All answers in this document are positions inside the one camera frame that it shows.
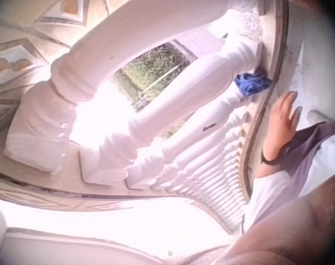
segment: wristwatch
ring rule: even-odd
[[[278,157],[274,160],[267,160],[265,157],[264,157],[264,154],[263,154],[263,149],[262,149],[262,153],[260,154],[260,163],[264,163],[266,165],[270,165],[270,166],[275,166],[277,165],[278,163],[280,163],[280,159],[281,157],[283,156],[284,153],[287,152],[287,150],[289,149],[289,145],[285,145],[279,152],[278,154]]]

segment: white sleeve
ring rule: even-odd
[[[300,197],[309,194],[333,175],[335,175],[335,135],[325,140],[316,152]]]
[[[291,178],[286,171],[279,171],[267,177],[254,179],[252,196],[244,212],[243,232],[249,230],[284,191],[290,181]]]

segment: bright light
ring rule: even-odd
[[[129,101],[109,81],[103,82],[90,102],[77,107],[77,119],[70,139],[95,148],[107,135],[120,131],[135,114]]]

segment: marble floor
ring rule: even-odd
[[[298,91],[294,107],[302,106],[297,129],[309,127],[310,110],[335,120],[335,27],[323,13],[289,6],[289,28],[281,73],[259,128],[249,162],[250,176],[260,164],[270,108],[286,91]]]

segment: blue cloth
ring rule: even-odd
[[[251,96],[270,88],[273,82],[266,73],[256,70],[255,73],[237,75],[235,83],[245,96]]]

